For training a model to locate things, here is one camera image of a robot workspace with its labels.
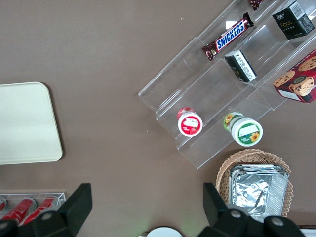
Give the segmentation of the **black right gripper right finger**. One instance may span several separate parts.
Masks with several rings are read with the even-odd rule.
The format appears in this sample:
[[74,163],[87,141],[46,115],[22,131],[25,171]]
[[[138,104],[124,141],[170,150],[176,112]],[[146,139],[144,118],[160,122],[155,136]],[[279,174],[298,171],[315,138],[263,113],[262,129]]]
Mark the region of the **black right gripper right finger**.
[[213,183],[203,184],[203,209],[209,226],[200,232],[200,237],[242,237],[246,233],[248,217],[229,209]]

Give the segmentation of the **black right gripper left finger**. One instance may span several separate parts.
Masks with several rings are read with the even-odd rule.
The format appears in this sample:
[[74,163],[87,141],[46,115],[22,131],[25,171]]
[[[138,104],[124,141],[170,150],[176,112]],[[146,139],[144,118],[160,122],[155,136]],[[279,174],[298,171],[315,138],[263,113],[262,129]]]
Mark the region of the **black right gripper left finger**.
[[18,228],[19,237],[75,237],[92,211],[90,183],[82,183],[56,211]]

